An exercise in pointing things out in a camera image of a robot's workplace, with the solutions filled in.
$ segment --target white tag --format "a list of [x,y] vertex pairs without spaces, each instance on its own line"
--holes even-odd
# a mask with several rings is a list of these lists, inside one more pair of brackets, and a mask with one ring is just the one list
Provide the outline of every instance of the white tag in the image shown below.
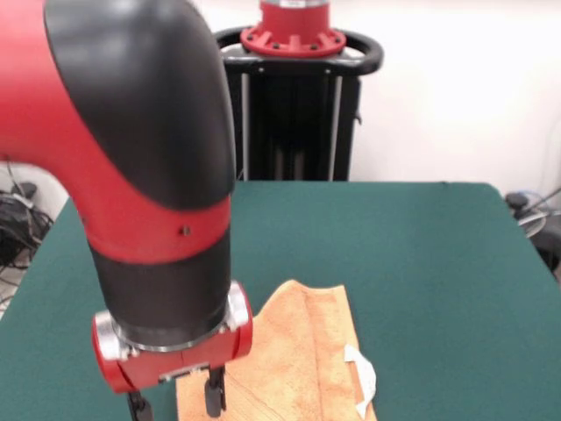
[[265,0],[266,3],[277,4],[286,9],[306,9],[308,7],[323,6],[329,0]]
[[368,404],[376,395],[376,372],[374,371],[374,366],[358,349],[350,345],[344,346],[344,362],[354,362],[357,366],[362,396],[365,400],[357,404],[356,408],[360,417],[365,419]]

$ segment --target black handle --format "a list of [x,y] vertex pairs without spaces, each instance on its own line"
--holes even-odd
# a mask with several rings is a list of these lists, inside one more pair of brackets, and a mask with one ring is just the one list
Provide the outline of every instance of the black handle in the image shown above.
[[[246,27],[231,28],[215,33],[218,46],[224,49],[240,43],[240,34]],[[384,50],[374,39],[355,32],[342,31],[349,48],[360,51],[362,57],[343,54],[320,59],[290,59],[254,54],[244,48],[222,51],[229,73],[282,74],[282,75],[338,75],[361,76],[377,71],[384,60]]]

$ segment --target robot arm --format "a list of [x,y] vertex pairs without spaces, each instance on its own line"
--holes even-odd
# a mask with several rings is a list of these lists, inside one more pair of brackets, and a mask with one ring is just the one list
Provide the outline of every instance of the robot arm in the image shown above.
[[108,309],[103,375],[133,392],[209,369],[225,408],[252,315],[230,279],[232,122],[211,32],[184,0],[3,2],[0,26],[0,153],[75,201]]

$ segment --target black cable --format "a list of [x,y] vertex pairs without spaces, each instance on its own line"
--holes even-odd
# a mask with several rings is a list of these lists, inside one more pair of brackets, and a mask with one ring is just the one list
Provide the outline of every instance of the black cable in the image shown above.
[[2,300],[0,300],[0,305],[9,302],[13,297],[14,297],[14,295],[7,296],[6,298],[3,298]]
[[44,219],[44,221],[46,222],[47,225],[49,225],[49,227],[53,226],[54,221],[51,217],[49,217],[49,215],[47,213],[45,213],[42,210],[39,210],[37,208],[33,208],[32,211],[34,213],[37,213],[40,217],[42,217]]
[[8,281],[7,279],[4,279],[3,277],[0,277],[0,282],[7,283],[8,285],[11,285],[12,287],[16,287],[16,288],[19,287],[18,283]]
[[8,263],[7,268],[10,269],[17,269],[17,270],[27,270],[29,269],[29,265],[16,265],[13,261]]
[[19,241],[21,244],[23,244],[27,248],[29,248],[33,251],[37,250],[37,246],[33,246],[32,244],[28,243],[24,238],[22,238],[23,236],[19,235],[15,230],[12,230],[11,228],[9,228],[7,226],[0,225],[0,231],[8,232],[14,239]]
[[25,197],[25,192],[19,187],[19,184],[16,182],[16,177],[14,177],[14,173],[11,172],[11,164],[10,161],[6,161],[6,167],[8,168],[8,174],[10,175],[11,182],[13,183],[14,187],[19,191],[19,194]]
[[33,225],[31,223],[31,214],[27,213],[27,211],[25,212],[26,216],[27,216],[27,225],[26,228],[24,229],[21,222],[18,221],[13,215],[9,215],[10,219],[13,221],[13,225],[11,226],[12,229],[16,232],[20,233],[21,238],[26,239],[26,240],[30,240],[29,243],[30,244],[36,244],[37,241],[35,241],[35,239],[33,238]]
[[552,197],[557,196],[559,193],[561,193],[561,187],[556,188],[555,190],[553,190],[548,196],[544,197],[542,200],[540,200],[539,202],[536,202],[534,204],[532,204],[529,208],[526,208],[521,217],[525,217],[526,215],[528,215],[531,211],[533,211],[535,208],[537,208],[538,206],[546,203],[548,200],[550,200]]

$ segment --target silver metal ring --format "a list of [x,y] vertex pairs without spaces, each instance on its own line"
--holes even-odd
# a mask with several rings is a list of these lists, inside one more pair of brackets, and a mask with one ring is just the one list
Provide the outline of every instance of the silver metal ring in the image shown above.
[[308,7],[325,6],[330,0],[261,0],[263,3],[274,4],[285,9],[307,9]]
[[115,331],[115,334],[118,336],[118,338],[121,339],[125,344],[132,346],[133,348],[139,349],[140,351],[147,351],[149,353],[174,353],[176,351],[181,351],[182,349],[187,349],[199,345],[205,339],[208,339],[211,336],[216,335],[218,331],[220,331],[220,328],[223,325],[224,325],[224,321],[220,322],[218,326],[216,326],[214,329],[208,331],[207,333],[205,333],[204,335],[200,336],[197,339],[190,340],[189,342],[185,342],[183,344],[173,345],[173,346],[143,345],[134,342],[132,340],[129,340],[124,335],[123,329],[121,329],[121,327],[117,323],[115,323],[115,321],[113,321],[113,330]]
[[113,317],[108,311],[95,315],[97,330],[97,347],[104,360],[126,360],[129,347],[115,334]]

